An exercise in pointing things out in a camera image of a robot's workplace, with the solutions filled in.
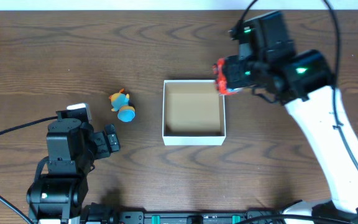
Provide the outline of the red toy fire truck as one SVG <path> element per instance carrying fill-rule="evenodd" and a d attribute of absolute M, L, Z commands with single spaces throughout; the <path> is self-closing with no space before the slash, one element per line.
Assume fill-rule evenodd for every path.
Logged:
<path fill-rule="evenodd" d="M 228 88 L 227 79 L 223 72 L 223 66 L 225 64 L 225 59 L 220 58 L 217 63 L 213 65 L 213 73 L 216 76 L 215 84 L 216 89 L 220 95 L 234 95 L 243 90 L 243 88 Z"/>

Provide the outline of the blue orange toy figure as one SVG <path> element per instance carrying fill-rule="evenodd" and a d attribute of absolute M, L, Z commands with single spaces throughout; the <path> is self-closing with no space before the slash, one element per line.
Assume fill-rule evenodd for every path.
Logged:
<path fill-rule="evenodd" d="M 129 94 L 124 93 L 122 88 L 117 93 L 109 96 L 112 109 L 111 111 L 117 113 L 117 118 L 122 122 L 128 123 L 135 118 L 135 108 L 131 106 Z"/>

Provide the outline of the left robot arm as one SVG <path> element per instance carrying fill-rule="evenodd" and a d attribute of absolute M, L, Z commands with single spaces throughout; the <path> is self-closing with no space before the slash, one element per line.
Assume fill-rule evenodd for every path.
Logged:
<path fill-rule="evenodd" d="M 49 124 L 47 133 L 48 157 L 39 162 L 47 165 L 43 174 L 38 167 L 33 184 L 27 191 L 29 218 L 58 220 L 68 223 L 80 215 L 88 192 L 87 175 L 94 162 L 120 150 L 113 124 L 96 132 L 86 109 L 57 111 L 57 120 Z"/>

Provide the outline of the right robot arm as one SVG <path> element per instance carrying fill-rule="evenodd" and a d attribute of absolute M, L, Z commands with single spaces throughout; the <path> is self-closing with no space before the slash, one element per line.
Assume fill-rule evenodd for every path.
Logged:
<path fill-rule="evenodd" d="M 279 103 L 306 136 L 329 185 L 327 211 L 358 215 L 358 138 L 343 107 L 336 75 L 315 49 L 298 53 L 283 14 L 273 11 L 231 29 L 239 53 L 214 66 L 222 95 L 244 88 L 269 103 Z"/>

